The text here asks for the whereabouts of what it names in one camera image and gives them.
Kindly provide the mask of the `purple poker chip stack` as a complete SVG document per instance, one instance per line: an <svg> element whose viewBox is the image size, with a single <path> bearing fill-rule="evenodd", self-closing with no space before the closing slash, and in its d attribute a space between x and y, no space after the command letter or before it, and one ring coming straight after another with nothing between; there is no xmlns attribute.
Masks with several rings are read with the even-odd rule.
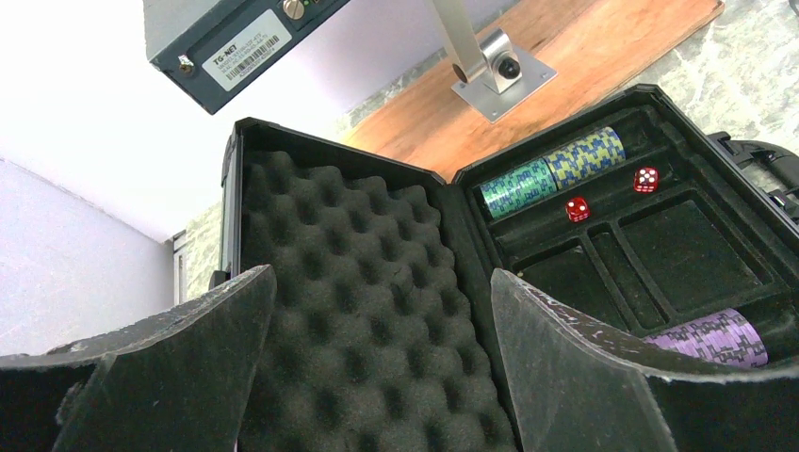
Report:
<svg viewBox="0 0 799 452"><path fill-rule="evenodd" d="M648 335L644 341L711 363L756 368L769 362L766 346L753 324L734 309Z"/></svg>

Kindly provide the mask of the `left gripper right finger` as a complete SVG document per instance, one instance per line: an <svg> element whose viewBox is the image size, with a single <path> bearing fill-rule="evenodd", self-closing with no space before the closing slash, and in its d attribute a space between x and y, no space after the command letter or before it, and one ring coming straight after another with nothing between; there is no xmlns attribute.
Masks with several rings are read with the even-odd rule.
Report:
<svg viewBox="0 0 799 452"><path fill-rule="evenodd" d="M794 451L798 362L761 369L668 351L491 277L496 336L526 451Z"/></svg>

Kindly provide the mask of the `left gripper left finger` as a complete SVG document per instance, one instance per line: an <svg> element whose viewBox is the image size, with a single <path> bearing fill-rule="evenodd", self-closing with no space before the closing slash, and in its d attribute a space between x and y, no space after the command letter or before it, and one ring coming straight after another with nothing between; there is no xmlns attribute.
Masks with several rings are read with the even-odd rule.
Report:
<svg viewBox="0 0 799 452"><path fill-rule="evenodd" d="M1 360L5 451L232 451L276 299L271 266L45 354Z"/></svg>

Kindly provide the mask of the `black poker set case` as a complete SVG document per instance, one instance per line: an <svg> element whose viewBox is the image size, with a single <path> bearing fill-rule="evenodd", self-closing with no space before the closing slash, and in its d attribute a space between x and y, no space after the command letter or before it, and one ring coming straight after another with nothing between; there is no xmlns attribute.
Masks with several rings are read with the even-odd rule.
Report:
<svg viewBox="0 0 799 452"><path fill-rule="evenodd" d="M624 162L491 219L480 185L611 127ZM660 175L653 193L635 172ZM798 158L703 134L638 85L438 174L278 124L237 121L222 170L215 283L277 279L240 451L526 451L491 277L515 274L642 340L734 309L798 362ZM591 215L565 213L584 198Z"/></svg>

